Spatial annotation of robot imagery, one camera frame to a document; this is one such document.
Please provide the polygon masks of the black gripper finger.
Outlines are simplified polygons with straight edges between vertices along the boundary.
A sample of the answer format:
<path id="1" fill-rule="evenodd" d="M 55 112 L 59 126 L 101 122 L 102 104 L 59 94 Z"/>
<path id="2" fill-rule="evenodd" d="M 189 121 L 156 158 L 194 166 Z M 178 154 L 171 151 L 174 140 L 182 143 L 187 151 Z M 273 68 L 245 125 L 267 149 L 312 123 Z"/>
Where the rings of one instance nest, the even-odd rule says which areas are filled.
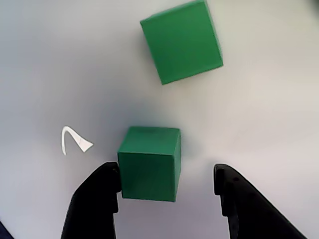
<path id="1" fill-rule="evenodd" d="M 220 196 L 231 239 L 304 239 L 245 177 L 227 164 L 213 168 L 214 193 Z"/>
<path id="2" fill-rule="evenodd" d="M 116 162 L 99 166 L 74 192 L 66 214 L 62 239 L 114 239 L 117 193 L 121 191 Z"/>

